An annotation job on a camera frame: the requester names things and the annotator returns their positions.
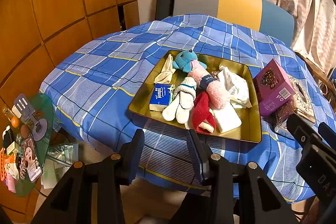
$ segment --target white plastic bag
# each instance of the white plastic bag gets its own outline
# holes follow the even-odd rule
[[[231,72],[228,67],[220,66],[218,79],[224,83],[226,90],[231,94],[230,102],[234,108],[250,108],[249,87],[247,81]]]

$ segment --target green glass table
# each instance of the green glass table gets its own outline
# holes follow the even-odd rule
[[[40,113],[38,118],[45,118],[48,122],[47,132],[45,133],[44,137],[39,141],[34,141],[37,159],[41,167],[43,167],[50,144],[51,132],[53,130],[53,104],[48,96],[40,93],[28,98],[28,100],[35,108],[36,112]],[[30,192],[34,189],[37,180],[38,179],[31,182],[28,174],[26,174],[24,180],[19,179],[16,182],[16,195],[19,197],[29,195]]]

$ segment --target table leg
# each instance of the table leg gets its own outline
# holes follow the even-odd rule
[[[57,163],[59,163],[59,164],[62,164],[62,165],[64,165],[64,166],[67,166],[67,167],[71,167],[71,166],[72,166],[72,164],[69,164],[69,163],[67,163],[67,162],[65,162],[65,161],[63,161],[63,160],[59,160],[59,159],[57,159],[57,158],[54,158],[54,157],[52,157],[52,156],[50,156],[50,155],[48,155],[48,154],[47,154],[46,158],[49,159],[49,160],[52,160],[52,161],[54,161],[54,162],[57,162]]]
[[[38,190],[36,187],[34,187],[34,190],[37,191],[41,196],[43,196],[44,198],[47,198],[48,196],[45,195],[44,193],[42,193],[40,190]]]

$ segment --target blue plaid tablecloth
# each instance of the blue plaid tablecloth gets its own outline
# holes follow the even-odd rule
[[[206,15],[183,15],[153,21],[93,40],[60,63],[41,84],[53,103],[55,116],[71,135],[103,154],[131,141],[137,127],[127,107],[149,72],[171,49],[217,56],[248,65],[254,77],[272,58],[297,78],[309,93],[316,124],[336,129],[330,104],[322,96],[305,63],[285,44],[270,37]],[[243,154],[226,150],[226,140],[201,136],[214,153],[231,162],[255,161],[288,202],[313,191],[296,172],[302,148],[276,134],[261,119],[262,142]],[[194,176],[185,131],[148,120],[138,175],[162,187],[207,194]],[[234,186],[234,196],[238,196]]]

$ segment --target orange basket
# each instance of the orange basket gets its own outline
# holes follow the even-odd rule
[[[0,179],[1,181],[4,181],[4,179],[7,177],[5,166],[4,166],[4,158],[3,158],[4,153],[5,153],[5,149],[2,148],[0,151]]]

